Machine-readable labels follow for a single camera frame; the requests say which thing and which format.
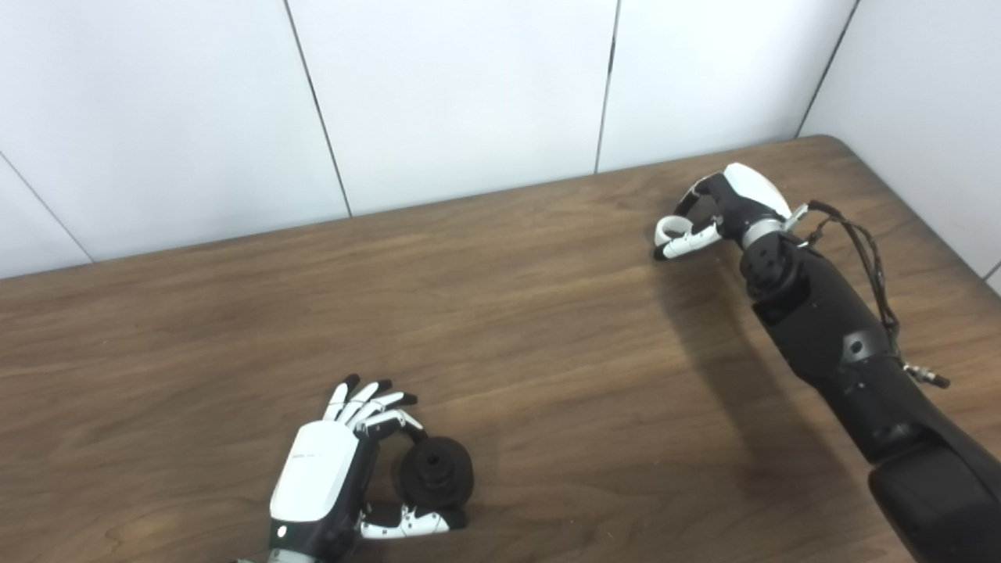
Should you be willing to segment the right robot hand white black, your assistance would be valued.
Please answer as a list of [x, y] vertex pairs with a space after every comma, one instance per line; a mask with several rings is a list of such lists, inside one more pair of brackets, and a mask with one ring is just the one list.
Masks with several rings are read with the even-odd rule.
[[653, 257], [675, 260], [721, 240], [745, 250], [765, 235], [789, 231], [801, 215], [765, 175], [730, 163], [694, 182], [673, 212], [658, 220]]

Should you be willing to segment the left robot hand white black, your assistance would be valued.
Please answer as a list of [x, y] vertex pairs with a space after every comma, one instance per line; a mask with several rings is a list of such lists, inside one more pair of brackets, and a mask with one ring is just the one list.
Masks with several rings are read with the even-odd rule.
[[[432, 437], [408, 407], [415, 395], [390, 380], [347, 375], [322, 416], [301, 425], [271, 496], [271, 562], [341, 562], [364, 541], [450, 533], [468, 527], [472, 457], [456, 439]], [[396, 503], [368, 489], [385, 439], [411, 448], [396, 465]]]

